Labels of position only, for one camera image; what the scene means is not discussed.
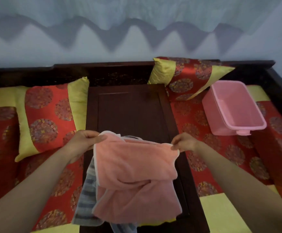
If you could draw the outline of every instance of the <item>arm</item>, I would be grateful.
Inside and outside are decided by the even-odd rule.
[[[0,199],[0,232],[30,232],[66,165],[75,162],[105,136],[81,130],[28,178]]]
[[[282,199],[255,177],[187,133],[172,140],[173,150],[191,150],[210,169],[214,179],[253,233],[282,233]]]

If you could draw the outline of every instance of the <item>hand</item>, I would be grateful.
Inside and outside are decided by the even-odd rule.
[[[180,152],[186,150],[194,151],[197,143],[198,143],[197,139],[193,138],[190,134],[184,132],[173,138],[173,140],[171,141],[171,144],[173,144],[171,149],[180,150]]]
[[[62,148],[68,155],[69,163],[74,163],[87,150],[93,149],[93,145],[104,141],[107,136],[99,136],[100,133],[90,130],[79,130],[72,139]]]

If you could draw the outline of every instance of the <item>striped towel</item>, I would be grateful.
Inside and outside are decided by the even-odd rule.
[[[96,227],[103,221],[92,214],[96,205],[96,172],[92,157],[87,169],[86,179],[79,197],[72,223],[80,226]],[[110,223],[114,233],[137,233],[137,224],[113,224]]]

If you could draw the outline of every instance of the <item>pink towel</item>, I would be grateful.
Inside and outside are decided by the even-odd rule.
[[[107,139],[93,148],[97,203],[92,213],[107,222],[152,223],[173,219],[182,212],[172,180],[179,151],[158,144],[120,137],[104,131]]]

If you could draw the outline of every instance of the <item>wooden panel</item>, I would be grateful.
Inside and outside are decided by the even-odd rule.
[[[163,85],[132,85],[96,87],[88,90],[86,129],[111,130],[134,135],[158,143],[170,143],[178,134]],[[92,158],[88,152],[84,160],[84,177]],[[174,223],[158,227],[139,227],[138,232],[209,232],[209,228],[185,156],[176,161],[178,178],[174,187],[183,213]],[[110,228],[81,227],[81,232],[108,232]]]

